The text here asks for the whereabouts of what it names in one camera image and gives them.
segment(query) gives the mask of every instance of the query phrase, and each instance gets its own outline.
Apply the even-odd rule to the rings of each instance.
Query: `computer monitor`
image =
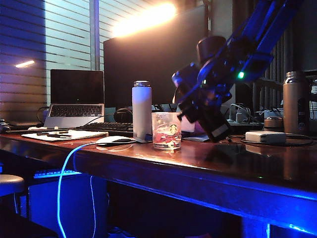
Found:
[[[51,69],[51,103],[104,103],[104,72]]]
[[[104,41],[105,106],[131,106],[138,80],[150,82],[153,105],[172,103],[172,75],[198,61],[196,45],[207,35],[207,7],[202,5],[165,24]]]

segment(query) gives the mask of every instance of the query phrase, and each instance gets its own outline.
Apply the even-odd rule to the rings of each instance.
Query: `charger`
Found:
[[[246,141],[263,144],[280,144],[286,142],[286,134],[276,131],[248,131]]]

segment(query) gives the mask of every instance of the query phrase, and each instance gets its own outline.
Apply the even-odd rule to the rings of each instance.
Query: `headphones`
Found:
[[[132,123],[132,111],[127,108],[120,108],[114,112],[113,118],[115,122]]]

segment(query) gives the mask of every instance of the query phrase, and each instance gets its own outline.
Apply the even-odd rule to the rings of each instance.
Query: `glass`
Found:
[[[179,113],[152,113],[153,146],[160,150],[180,148],[182,138]]]

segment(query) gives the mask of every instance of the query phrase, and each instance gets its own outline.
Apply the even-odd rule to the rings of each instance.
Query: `white water bottle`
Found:
[[[132,88],[133,138],[145,142],[152,134],[152,89],[148,81],[135,81]]]

